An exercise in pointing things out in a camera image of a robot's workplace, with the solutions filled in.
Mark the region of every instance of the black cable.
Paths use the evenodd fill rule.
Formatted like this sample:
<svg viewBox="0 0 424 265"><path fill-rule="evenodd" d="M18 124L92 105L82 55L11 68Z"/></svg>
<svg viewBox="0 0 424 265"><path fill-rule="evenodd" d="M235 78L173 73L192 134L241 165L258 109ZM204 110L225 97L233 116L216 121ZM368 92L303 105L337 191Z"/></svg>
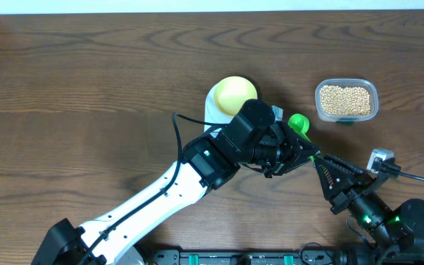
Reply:
<svg viewBox="0 0 424 265"><path fill-rule="evenodd" d="M328 251L324 248L324 247L322 247L322 245L321 244L318 244L318 243L316 243L316 242L310 242L310 243L307 243L307 244L305 244L305 245L303 245L303 247L299 250L299 254L298 254L298 257L299 257L299 259L302 261L302 263L303 264L305 264L305 265L310 265L310 264L308 264L307 262L305 262L304 260L303 260L303 258L302 258L302 253L303 253L303 250L308 246L308 245L311 245L311 244L315 244L315 245L317 245L317 246L319 246L319 247L321 247L322 248L322 250L325 252L325 254L332 260L332 262L330 262L330 263L328 263L328 264L325 264L325 265L330 265L330 264L332 264L333 263L333 256L332 255L330 255L330 253L328 253Z"/></svg>
<svg viewBox="0 0 424 265"><path fill-rule="evenodd" d="M176 181L176 178L177 178L177 174L180 171L180 165L182 160L181 158L183 156L183 145L181 144L180 131L177 128L176 116L183 118L187 121L192 121L198 124L204 124L204 125L210 125L210 126L216 125L221 127L228 125L228 124L214 124L214 123L205 122L205 121L198 121L198 120L186 117L184 115L181 115L179 113L173 113L172 122L173 122L174 133L176 134L176 140L177 140L177 162L176 162L176 169L174 169L174 174L173 174L173 177L171 178L171 181L169 181L169 183L164 188L162 188L157 194L155 194L153 197L149 198L147 201L139 205L137 208L131 210L128 214L124 215L119 220L117 220L108 229L104 230L102 234L92 243L92 245L88 248L88 250L86 250L85 255L82 257L81 261L78 263L79 265L84 265L84 263L86 262L86 259L88 259L89 256L92 256L94 248L97 247L97 245L101 243L102 240L106 239L109 236L110 232L114 231L122 222L129 219L132 215L136 214L141 209L145 208L145 206L152 203L153 201L155 201L157 198L161 197L162 195L167 194L169 188L171 188L174 185L174 182Z"/></svg>
<svg viewBox="0 0 424 265"><path fill-rule="evenodd" d="M350 226L350 224L347 222L348 218L350 218L350 217L353 217L353 219L356 220L356 218L354 216L348 216L348 217L346 217L346 225L347 225L347 227L350 228L350 230L353 231L371 250L374 250L374 247L372 247L371 243L369 243L369 241L363 235L361 235L360 232L354 230L354 228L352 228Z"/></svg>
<svg viewBox="0 0 424 265"><path fill-rule="evenodd" d="M207 135L210 135L211 133L218 133L219 132L218 129L221 130L224 127L225 126L223 126L223 125L212 125L202 134L202 136L207 136Z"/></svg>
<svg viewBox="0 0 424 265"><path fill-rule="evenodd" d="M179 113L173 113L173 115L176 115L176 116L178 116L178 117L180 117L180 118L183 118L183 119L185 119L186 121L192 121L192 122L195 122L195 123L198 123L198 124L203 124L203 125L210 125L210 126L213 126L213 125L227 126L227 125L228 125L228 124L216 124L216 123L206 122L206 121L198 121L198 120L196 120L196 119L191 119L191 118L186 117L186 116L184 116L184 115L182 115L182 114L179 114Z"/></svg>
<svg viewBox="0 0 424 265"><path fill-rule="evenodd" d="M414 179L414 180L424 181L424 177L420 177L420 176L417 176L417 175L413 175L413 174L409 174L409 173L405 173L405 172L399 172L398 174L402 177L409 177L409 178Z"/></svg>
<svg viewBox="0 0 424 265"><path fill-rule="evenodd" d="M388 256L388 254L391 252L396 252L396 251L399 251L398 245L396 244L393 244L390 247L387 247L387 249L379 256L375 265L382 265L382 261L384 261L384 259Z"/></svg>
<svg viewBox="0 0 424 265"><path fill-rule="evenodd" d="M257 173L263 173L264 172L263 169L252 168L251 166L248 166L247 164L244 164L244 163L241 164L241 165L246 167L247 169L251 169L251 170L253 170L254 172L257 172Z"/></svg>

